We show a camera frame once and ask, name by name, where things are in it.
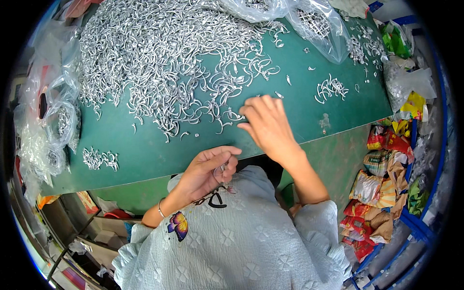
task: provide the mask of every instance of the right hand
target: right hand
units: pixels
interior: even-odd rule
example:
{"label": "right hand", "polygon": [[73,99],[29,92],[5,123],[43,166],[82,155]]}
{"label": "right hand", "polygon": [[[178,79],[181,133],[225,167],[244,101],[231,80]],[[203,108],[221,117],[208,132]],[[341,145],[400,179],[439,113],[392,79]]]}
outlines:
{"label": "right hand", "polygon": [[245,115],[249,123],[240,123],[237,127],[247,131],[256,145],[283,168],[297,166],[303,155],[306,159],[293,137],[281,99],[269,95],[252,97],[245,101],[239,113]]}

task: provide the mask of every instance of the green plastic bag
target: green plastic bag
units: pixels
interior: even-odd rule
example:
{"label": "green plastic bag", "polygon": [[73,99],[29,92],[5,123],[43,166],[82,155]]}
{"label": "green plastic bag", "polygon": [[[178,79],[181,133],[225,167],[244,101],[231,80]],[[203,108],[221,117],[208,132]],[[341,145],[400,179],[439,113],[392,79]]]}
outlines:
{"label": "green plastic bag", "polygon": [[430,192],[427,190],[420,191],[419,178],[416,178],[408,190],[407,209],[410,214],[420,216],[429,199]]}
{"label": "green plastic bag", "polygon": [[411,44],[397,23],[390,21],[383,27],[381,32],[385,47],[391,54],[395,54],[404,59],[412,55]]}

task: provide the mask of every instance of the yellow plastic bag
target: yellow plastic bag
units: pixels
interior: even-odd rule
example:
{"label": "yellow plastic bag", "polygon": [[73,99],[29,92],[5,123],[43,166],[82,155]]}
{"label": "yellow plastic bag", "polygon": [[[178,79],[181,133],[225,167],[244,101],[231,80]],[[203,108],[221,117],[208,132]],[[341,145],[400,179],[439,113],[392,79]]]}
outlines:
{"label": "yellow plastic bag", "polygon": [[415,91],[412,91],[406,103],[400,108],[400,111],[409,112],[409,119],[422,120],[424,107],[427,110],[425,99]]}

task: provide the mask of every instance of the hand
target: hand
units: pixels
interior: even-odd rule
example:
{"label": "hand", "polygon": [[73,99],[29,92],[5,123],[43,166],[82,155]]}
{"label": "hand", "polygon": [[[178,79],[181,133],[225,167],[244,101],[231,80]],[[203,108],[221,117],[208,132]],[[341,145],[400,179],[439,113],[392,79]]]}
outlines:
{"label": "hand", "polygon": [[239,113],[249,123],[240,123],[237,127],[247,131],[269,158],[287,170],[298,164],[304,152],[293,137],[281,99],[269,95],[252,97],[245,101]]}
{"label": "hand", "polygon": [[[179,198],[185,201],[185,205],[199,200],[215,189],[219,183],[229,182],[232,179],[238,164],[235,155],[240,153],[242,150],[234,146],[219,146],[201,151],[187,167],[172,193],[180,195]],[[213,176],[215,168],[227,162],[223,173]]]}

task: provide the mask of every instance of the floor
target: floor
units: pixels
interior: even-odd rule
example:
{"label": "floor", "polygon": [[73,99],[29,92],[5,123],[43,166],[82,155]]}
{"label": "floor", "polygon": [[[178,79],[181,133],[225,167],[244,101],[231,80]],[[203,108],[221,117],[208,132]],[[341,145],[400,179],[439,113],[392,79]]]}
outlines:
{"label": "floor", "polygon": [[[343,210],[348,204],[348,194],[354,178],[363,169],[362,159],[368,152],[366,148],[370,125],[361,126],[336,135],[327,136],[301,147],[308,155],[314,170],[327,186],[331,199],[339,209],[338,218],[343,218]],[[150,207],[167,195],[166,186],[170,177],[89,191],[96,201],[114,200],[121,209],[134,214],[144,214]],[[284,171],[278,186],[283,189],[292,182]]]}

